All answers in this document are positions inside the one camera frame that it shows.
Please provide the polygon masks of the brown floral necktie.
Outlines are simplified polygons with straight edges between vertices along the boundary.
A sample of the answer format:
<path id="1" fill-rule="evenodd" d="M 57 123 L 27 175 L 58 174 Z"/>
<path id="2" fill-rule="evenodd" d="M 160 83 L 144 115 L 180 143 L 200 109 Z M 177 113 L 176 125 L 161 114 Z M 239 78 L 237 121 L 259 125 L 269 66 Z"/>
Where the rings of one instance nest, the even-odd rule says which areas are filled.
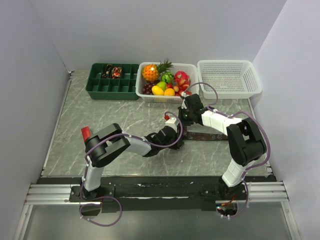
<path id="1" fill-rule="evenodd" d="M 228 137 L 224 134 L 184 132 L 181 137 L 183 140 L 190 141 L 227 141 Z"/>

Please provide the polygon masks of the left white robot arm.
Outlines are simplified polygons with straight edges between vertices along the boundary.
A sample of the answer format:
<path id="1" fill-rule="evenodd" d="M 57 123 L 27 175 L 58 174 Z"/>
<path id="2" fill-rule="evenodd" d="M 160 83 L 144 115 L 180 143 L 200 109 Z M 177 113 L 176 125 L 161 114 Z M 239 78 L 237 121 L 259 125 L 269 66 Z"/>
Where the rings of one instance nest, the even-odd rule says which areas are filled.
<path id="1" fill-rule="evenodd" d="M 149 158 L 163 149 L 177 150 L 184 144 L 179 123 L 166 123 L 158 132 L 143 137 L 124 132 L 117 123 L 108 125 L 95 134 L 86 126 L 81 129 L 81 134 L 85 144 L 86 169 L 81 179 L 80 196 L 88 201 L 95 200 L 99 195 L 104 167 L 122 153 Z"/>

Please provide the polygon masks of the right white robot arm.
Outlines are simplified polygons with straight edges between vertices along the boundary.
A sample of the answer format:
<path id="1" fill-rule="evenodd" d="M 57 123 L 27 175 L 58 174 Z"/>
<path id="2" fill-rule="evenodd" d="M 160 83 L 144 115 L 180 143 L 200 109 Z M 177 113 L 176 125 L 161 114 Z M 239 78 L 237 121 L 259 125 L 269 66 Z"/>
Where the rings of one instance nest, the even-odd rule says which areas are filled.
<path id="1" fill-rule="evenodd" d="M 227 137 L 231 155 L 230 164 L 222 175 L 223 184 L 218 193 L 223 199 L 236 194 L 236 186 L 244 179 L 246 172 L 260 166 L 255 162 L 267 152 L 264 131 L 249 114 L 247 118 L 226 115 L 217 109 L 204 107 L 198 94 L 183 94 L 179 118 L 184 126 L 199 124 L 219 131 Z"/>

